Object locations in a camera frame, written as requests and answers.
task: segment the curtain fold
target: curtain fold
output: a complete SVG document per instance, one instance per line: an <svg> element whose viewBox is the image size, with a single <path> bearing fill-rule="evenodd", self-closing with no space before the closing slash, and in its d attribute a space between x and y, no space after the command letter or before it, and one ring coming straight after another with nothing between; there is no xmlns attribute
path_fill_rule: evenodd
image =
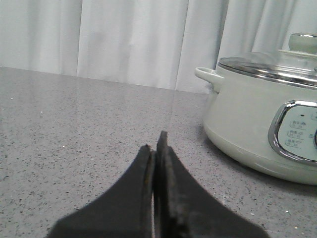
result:
<svg viewBox="0 0 317 238"><path fill-rule="evenodd" d="M0 0L0 65L207 93L219 58L317 32L316 0Z"/></svg>

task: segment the speckled quartz countertop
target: speckled quartz countertop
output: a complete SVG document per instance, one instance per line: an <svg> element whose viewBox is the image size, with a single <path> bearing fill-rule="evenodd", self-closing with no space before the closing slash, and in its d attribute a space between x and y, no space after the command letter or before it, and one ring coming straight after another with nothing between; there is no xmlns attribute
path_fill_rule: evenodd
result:
<svg viewBox="0 0 317 238"><path fill-rule="evenodd" d="M222 204L272 238L316 238L317 188L258 173L219 151L202 127L206 99L0 68L0 237L45 237L166 130L184 166Z"/></svg>

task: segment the white pot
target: white pot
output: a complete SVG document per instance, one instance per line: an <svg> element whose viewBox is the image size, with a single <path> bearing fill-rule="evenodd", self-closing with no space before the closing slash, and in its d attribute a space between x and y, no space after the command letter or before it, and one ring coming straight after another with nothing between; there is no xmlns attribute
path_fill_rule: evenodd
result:
<svg viewBox="0 0 317 238"><path fill-rule="evenodd" d="M221 60L216 70L196 68L195 75L213 88L203 116L208 137L255 170L317 185L317 77L311 72L310 81L301 81L297 74L293 81L279 78L285 72L270 78L252 70L242 74Z"/></svg>

